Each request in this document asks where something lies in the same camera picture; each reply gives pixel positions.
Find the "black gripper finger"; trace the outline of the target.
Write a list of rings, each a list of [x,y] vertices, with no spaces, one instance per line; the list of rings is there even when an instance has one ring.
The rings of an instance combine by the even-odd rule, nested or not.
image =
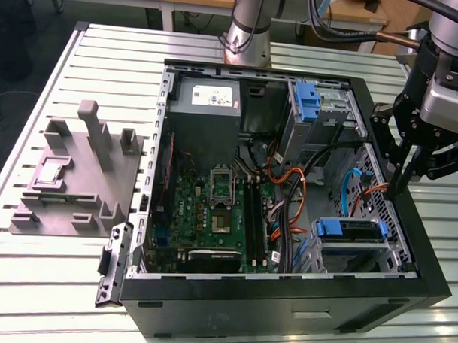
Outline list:
[[[458,172],[458,146],[437,154],[429,148],[419,147],[397,180],[397,194],[400,195],[411,180],[423,176],[436,180],[454,172]]]
[[[388,177],[387,198],[392,200],[400,194],[400,178],[406,156],[410,152],[410,143],[403,139],[401,144],[396,143],[390,130],[390,119],[393,117],[393,105],[377,103],[374,106],[370,123],[373,140],[379,150],[379,155],[386,160]]]

